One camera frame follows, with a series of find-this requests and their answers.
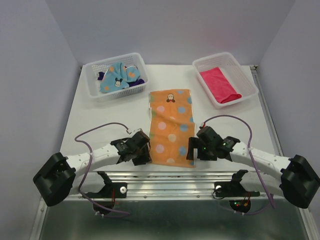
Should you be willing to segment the orange dotted cartoon towel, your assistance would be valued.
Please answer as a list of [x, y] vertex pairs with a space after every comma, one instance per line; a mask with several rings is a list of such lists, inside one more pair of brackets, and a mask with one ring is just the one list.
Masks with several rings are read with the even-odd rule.
[[189, 138], [195, 136], [191, 91], [169, 89], [149, 94], [150, 156], [155, 165], [194, 168], [187, 159]]

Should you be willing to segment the pink microfiber towel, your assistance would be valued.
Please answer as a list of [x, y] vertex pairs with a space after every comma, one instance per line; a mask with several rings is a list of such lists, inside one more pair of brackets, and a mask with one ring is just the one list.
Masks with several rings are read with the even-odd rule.
[[234, 89], [219, 67], [202, 71], [200, 75], [219, 104], [242, 98], [242, 95]]

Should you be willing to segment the blue dotted cartoon towel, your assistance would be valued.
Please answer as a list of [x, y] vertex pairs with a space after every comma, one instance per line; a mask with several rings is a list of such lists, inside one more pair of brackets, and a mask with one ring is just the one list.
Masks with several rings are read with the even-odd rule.
[[135, 65], [126, 66], [123, 62], [113, 63], [104, 74], [99, 90], [103, 94], [129, 88], [130, 82], [140, 79], [141, 73]]

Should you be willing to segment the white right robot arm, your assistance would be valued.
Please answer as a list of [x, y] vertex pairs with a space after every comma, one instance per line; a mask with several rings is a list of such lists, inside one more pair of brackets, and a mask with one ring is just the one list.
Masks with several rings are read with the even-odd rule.
[[267, 153], [239, 139], [222, 138], [210, 126], [201, 128], [188, 140], [187, 160], [228, 160], [254, 168], [240, 169], [230, 181], [216, 183], [214, 196], [221, 198], [258, 197], [261, 193], [285, 198], [292, 205], [306, 209], [320, 188], [320, 178], [300, 155], [284, 157]]

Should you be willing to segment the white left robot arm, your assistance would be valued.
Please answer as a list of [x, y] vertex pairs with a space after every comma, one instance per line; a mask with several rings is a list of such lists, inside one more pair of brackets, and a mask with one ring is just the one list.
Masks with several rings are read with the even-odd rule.
[[132, 161], [135, 166], [150, 163], [150, 138], [141, 130], [128, 138], [113, 140], [89, 152], [63, 156], [53, 154], [33, 177], [33, 183], [47, 206], [61, 203], [79, 192], [76, 179], [105, 166]]

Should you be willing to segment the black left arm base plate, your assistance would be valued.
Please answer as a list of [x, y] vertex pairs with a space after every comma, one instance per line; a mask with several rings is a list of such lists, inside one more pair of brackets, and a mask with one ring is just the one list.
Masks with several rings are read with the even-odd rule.
[[125, 199], [127, 197], [128, 184], [126, 182], [112, 182], [104, 184], [99, 191], [85, 193], [90, 199]]

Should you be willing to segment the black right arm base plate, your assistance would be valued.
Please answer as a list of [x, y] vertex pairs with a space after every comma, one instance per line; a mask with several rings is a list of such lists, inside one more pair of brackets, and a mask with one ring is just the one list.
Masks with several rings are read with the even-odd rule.
[[214, 183], [213, 196], [222, 198], [240, 198], [240, 197], [259, 197], [259, 191], [248, 191], [241, 186], [239, 182], [220, 181]]

